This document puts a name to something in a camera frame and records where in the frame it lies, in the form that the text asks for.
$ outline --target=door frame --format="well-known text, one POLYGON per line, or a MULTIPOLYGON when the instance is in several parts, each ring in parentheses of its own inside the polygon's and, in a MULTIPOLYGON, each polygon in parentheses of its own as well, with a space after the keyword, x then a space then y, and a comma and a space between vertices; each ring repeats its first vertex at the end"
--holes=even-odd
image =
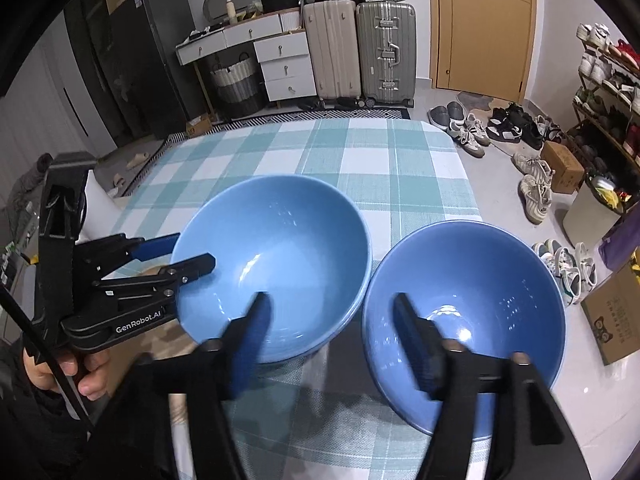
MULTIPOLYGON (((431 49, 429 74, 431 77, 431 88, 436 88, 438 79, 438 48, 440 46, 440 0, 430 0, 431 3, 431 49)), ((536 13, 538 12, 538 0, 531 0, 531 23, 529 24, 529 48, 525 60, 524 72, 522 74, 522 88, 518 94, 518 102, 524 101, 531 70, 531 59, 533 57, 533 43, 536 34, 536 13)))

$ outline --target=suitcase handle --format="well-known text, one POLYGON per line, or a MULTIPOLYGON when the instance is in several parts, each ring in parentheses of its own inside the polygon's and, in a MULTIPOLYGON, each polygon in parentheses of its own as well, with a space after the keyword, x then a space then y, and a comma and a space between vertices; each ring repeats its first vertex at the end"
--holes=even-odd
POLYGON ((400 47, 397 45, 394 45, 390 41, 389 41, 389 46, 396 53, 396 60, 393 63, 389 63, 389 66, 396 66, 400 64, 400 47))

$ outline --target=desk leg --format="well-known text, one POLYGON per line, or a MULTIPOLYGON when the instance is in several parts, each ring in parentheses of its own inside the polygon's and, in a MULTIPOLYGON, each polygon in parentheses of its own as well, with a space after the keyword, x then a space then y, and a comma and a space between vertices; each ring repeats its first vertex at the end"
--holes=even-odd
POLYGON ((204 81, 202 80, 202 74, 200 73, 200 69, 198 68, 198 62, 195 61, 193 63, 193 67, 196 70, 196 76, 198 77, 198 81, 200 82, 200 88, 202 88, 202 93, 204 94, 204 99, 207 102, 207 106, 209 107, 209 115, 213 118, 215 117, 213 106, 211 105, 211 99, 209 99, 209 94, 207 93, 207 89, 204 86, 204 81))

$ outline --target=black sleeve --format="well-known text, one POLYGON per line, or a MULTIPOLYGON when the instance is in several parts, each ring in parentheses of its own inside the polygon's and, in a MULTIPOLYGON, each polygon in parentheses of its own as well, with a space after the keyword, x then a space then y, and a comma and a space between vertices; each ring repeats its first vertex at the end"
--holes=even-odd
POLYGON ((68 414, 61 395, 31 384, 21 340, 0 348, 0 367, 11 379, 0 398, 2 478, 68 479, 86 445, 84 426, 68 414))

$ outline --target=laundry basket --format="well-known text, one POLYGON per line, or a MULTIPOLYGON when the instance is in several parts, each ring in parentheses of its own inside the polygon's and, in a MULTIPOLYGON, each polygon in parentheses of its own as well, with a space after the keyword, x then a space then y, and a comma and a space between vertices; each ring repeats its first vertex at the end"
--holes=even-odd
POLYGON ((619 218, 620 213, 613 211, 601 199, 587 177, 564 216, 562 227, 573 245, 584 242, 587 249, 592 250, 619 218))
POLYGON ((259 74, 258 63, 251 57, 211 72, 218 97, 230 117, 245 117, 264 108, 267 99, 259 74))

